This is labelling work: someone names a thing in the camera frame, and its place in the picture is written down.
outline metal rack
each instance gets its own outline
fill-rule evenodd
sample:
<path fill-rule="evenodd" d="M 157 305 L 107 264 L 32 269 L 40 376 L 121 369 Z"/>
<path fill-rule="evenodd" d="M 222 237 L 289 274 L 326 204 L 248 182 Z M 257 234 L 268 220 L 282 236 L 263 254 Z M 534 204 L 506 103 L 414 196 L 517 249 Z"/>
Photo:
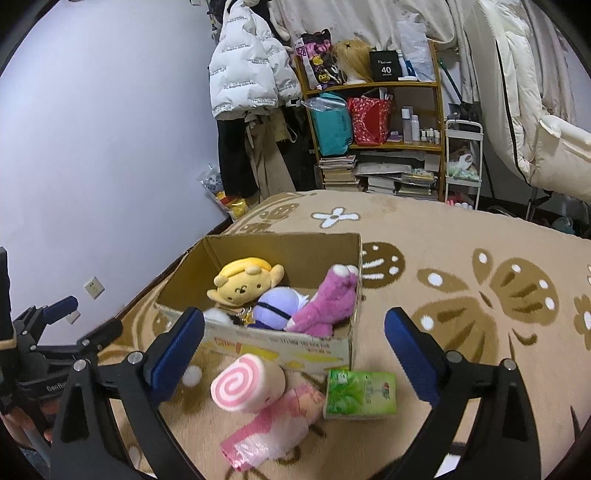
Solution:
<path fill-rule="evenodd" d="M 462 130 L 461 127 L 468 127 L 470 130 Z M 480 162 L 478 165 L 478 180 L 460 180 L 455 179 L 449 175 L 449 139 L 458 138 L 469 142 L 478 142 L 478 152 Z M 447 200 L 450 185 L 462 185 L 466 187 L 476 188 L 476 202 L 474 210 L 478 210 L 478 201 L 480 200 L 480 188 L 482 187 L 482 142 L 484 140 L 484 133 L 482 125 L 477 122 L 470 122 L 468 120 L 447 120 L 445 122 L 445 146 L 446 146 L 446 162 L 445 162 L 445 198 Z"/>

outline white puffer jacket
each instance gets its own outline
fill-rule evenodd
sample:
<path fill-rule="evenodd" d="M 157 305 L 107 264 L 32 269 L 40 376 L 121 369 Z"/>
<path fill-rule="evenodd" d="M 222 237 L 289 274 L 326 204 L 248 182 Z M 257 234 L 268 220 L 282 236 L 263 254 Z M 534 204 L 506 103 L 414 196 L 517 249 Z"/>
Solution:
<path fill-rule="evenodd" d="M 225 11 L 220 43 L 209 64 L 209 92 L 218 120 L 269 115 L 301 95 L 285 47 L 244 0 L 234 3 L 229 14 Z"/>

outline pink swirl cushion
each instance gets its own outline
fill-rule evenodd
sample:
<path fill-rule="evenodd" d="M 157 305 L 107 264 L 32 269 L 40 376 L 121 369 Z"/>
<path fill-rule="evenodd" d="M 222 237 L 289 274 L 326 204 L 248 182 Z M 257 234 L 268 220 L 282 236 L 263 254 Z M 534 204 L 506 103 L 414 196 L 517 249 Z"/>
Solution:
<path fill-rule="evenodd" d="M 211 384 L 212 399 L 226 411 L 257 413 L 285 391 L 279 365 L 247 353 L 220 373 Z"/>

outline plush toy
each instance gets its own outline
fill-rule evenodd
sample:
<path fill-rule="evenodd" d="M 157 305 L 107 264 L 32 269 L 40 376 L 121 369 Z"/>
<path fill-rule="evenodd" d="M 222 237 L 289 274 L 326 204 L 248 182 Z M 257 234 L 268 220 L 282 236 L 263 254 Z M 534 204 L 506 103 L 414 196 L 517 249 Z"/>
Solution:
<path fill-rule="evenodd" d="M 281 265 L 271 268 L 268 262 L 260 258 L 234 260 L 225 265 L 213 279 L 217 290 L 208 290 L 207 296 L 222 305 L 241 307 L 275 287 L 284 273 Z"/>
<path fill-rule="evenodd" d="M 287 332 L 329 337 L 333 325 L 353 315 L 359 270 L 353 265 L 333 265 L 312 300 L 287 322 Z"/>
<path fill-rule="evenodd" d="M 251 328 L 283 330 L 290 318 L 308 303 L 308 295 L 302 295 L 289 287 L 275 287 L 266 291 L 252 309 L 255 323 Z"/>

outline bottle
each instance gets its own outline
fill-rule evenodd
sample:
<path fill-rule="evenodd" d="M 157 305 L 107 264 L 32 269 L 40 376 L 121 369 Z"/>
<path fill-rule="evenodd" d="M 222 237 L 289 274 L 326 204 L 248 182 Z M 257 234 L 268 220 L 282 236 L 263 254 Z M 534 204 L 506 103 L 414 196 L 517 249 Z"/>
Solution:
<path fill-rule="evenodd" d="M 413 143 L 413 126 L 411 125 L 410 112 L 402 109 L 402 137 L 404 143 Z"/>
<path fill-rule="evenodd" d="M 421 140 L 420 126 L 418 124 L 418 115 L 411 115 L 411 128 L 413 131 L 413 142 Z"/>
<path fill-rule="evenodd" d="M 396 53 L 398 54 L 398 62 L 400 64 L 400 69 L 402 70 L 402 76 L 408 76 L 408 70 L 406 68 L 406 62 L 404 61 L 404 56 L 402 55 L 402 50 L 397 50 Z"/>

